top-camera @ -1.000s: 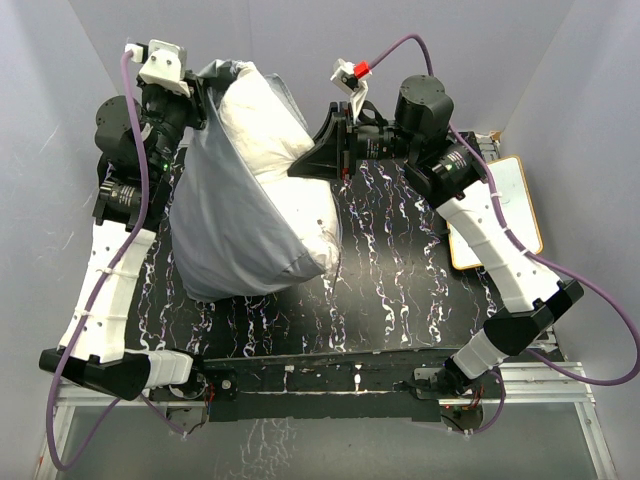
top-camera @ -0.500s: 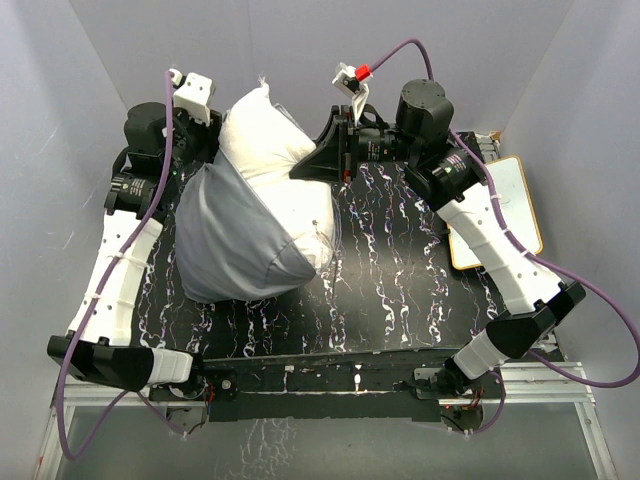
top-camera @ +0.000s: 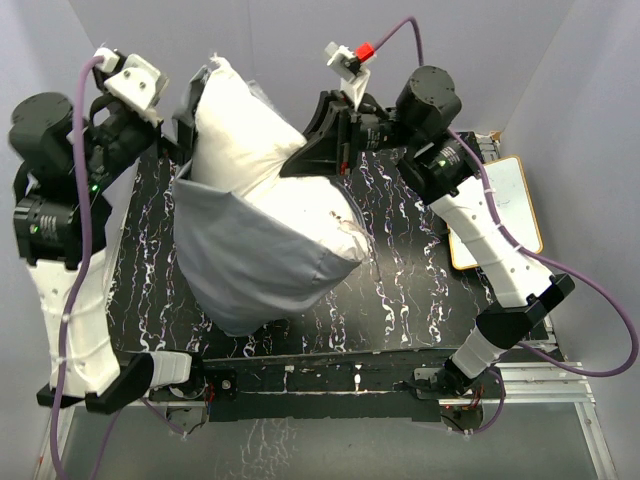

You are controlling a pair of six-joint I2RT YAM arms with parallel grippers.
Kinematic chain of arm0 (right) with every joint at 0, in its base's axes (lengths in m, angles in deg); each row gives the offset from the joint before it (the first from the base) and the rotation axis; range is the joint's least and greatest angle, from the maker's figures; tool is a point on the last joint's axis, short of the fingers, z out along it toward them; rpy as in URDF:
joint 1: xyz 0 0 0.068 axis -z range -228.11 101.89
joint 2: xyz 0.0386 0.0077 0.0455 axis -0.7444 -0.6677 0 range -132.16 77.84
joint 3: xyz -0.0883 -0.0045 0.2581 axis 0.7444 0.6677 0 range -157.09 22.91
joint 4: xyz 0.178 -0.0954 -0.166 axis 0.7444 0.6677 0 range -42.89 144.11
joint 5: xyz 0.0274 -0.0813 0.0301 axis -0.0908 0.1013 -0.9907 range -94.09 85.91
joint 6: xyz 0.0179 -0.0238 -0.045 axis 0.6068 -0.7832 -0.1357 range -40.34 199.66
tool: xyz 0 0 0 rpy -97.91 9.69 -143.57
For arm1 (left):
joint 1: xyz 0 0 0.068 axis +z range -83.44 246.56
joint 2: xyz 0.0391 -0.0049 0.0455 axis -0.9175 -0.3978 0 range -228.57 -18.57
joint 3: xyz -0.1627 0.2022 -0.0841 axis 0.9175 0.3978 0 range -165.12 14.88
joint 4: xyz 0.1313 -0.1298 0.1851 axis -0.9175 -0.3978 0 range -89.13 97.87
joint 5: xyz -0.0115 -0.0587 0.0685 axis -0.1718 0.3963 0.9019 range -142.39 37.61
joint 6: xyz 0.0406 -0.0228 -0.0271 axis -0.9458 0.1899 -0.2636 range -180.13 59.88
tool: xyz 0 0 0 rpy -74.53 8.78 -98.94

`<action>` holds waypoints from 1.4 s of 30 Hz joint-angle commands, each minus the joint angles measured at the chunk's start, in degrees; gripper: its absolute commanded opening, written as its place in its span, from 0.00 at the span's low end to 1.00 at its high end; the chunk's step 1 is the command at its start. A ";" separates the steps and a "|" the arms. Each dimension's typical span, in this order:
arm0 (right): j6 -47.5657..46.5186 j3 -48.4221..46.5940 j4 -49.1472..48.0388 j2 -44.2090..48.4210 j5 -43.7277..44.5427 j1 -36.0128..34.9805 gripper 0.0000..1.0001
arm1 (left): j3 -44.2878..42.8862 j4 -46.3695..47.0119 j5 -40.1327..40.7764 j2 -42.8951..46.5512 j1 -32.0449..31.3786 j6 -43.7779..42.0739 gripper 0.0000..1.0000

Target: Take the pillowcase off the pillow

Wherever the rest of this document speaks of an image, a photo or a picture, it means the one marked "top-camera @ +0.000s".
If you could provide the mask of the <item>white pillow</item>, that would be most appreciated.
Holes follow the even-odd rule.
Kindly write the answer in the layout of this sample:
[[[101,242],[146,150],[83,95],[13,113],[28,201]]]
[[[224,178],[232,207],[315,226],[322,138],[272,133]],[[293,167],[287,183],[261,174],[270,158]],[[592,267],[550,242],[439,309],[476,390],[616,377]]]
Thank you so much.
[[[359,212],[337,186],[325,177],[280,176],[306,141],[223,57],[211,59],[195,121],[193,181],[236,194],[341,258],[361,262],[369,256]]]

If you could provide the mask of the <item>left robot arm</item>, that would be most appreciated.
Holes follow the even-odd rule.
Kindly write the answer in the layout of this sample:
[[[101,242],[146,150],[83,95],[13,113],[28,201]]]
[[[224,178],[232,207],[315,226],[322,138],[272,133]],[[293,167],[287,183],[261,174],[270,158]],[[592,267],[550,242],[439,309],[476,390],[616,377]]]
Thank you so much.
[[[12,112],[8,141],[22,160],[14,179],[18,253],[36,285],[50,349],[51,375],[37,402],[62,408],[84,402],[91,412],[112,414],[155,388],[172,386],[186,399],[197,398],[207,376],[188,353],[137,353],[120,362],[112,348],[104,285],[112,207],[103,192],[161,131],[113,95],[92,102],[92,114],[102,110],[109,115],[101,124],[92,118],[81,124],[89,243],[82,240],[69,99],[44,92],[22,101]]]

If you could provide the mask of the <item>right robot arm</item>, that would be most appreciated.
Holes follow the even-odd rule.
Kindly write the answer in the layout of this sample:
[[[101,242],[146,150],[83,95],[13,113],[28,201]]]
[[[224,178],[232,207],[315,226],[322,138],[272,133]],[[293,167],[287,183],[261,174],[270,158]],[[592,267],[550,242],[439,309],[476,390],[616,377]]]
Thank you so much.
[[[540,324],[575,284],[567,274],[552,274],[500,232],[476,162],[447,131],[461,107],[452,78],[435,66],[418,67],[392,108],[381,107],[369,94],[355,102],[344,89],[324,91],[303,133],[306,144],[285,161],[280,174],[345,175],[361,152],[405,148],[396,163],[401,178],[462,240],[496,296],[433,381],[443,392],[466,397],[480,387],[487,368]]]

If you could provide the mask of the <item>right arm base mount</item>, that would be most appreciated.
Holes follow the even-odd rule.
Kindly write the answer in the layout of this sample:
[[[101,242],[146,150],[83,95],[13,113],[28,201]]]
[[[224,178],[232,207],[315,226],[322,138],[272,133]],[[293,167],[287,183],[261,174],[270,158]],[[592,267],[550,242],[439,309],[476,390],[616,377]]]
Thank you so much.
[[[406,392],[418,400],[453,401],[462,406],[477,406],[481,401],[499,400],[497,379],[485,373],[468,385],[441,368],[415,368],[407,379],[393,384],[393,390]]]

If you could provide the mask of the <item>grey pillowcase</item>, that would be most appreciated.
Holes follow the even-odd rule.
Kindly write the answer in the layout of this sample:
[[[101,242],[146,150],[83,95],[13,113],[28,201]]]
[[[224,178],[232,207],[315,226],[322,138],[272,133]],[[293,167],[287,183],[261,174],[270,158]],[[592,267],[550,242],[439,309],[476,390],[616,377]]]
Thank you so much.
[[[211,63],[193,79],[201,95],[210,71]],[[247,336],[306,312],[368,257],[339,257],[236,194],[193,181],[191,168],[192,158],[172,186],[177,260],[198,304],[226,335]],[[366,232],[353,197],[329,181],[358,210]]]

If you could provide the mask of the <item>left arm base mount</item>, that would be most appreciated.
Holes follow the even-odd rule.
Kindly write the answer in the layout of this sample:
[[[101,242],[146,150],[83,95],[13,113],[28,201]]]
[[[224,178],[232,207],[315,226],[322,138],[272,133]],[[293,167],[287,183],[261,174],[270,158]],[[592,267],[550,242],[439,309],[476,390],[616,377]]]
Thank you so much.
[[[232,369],[205,369],[185,384],[171,385],[168,391],[183,400],[234,401],[238,395],[237,372]]]

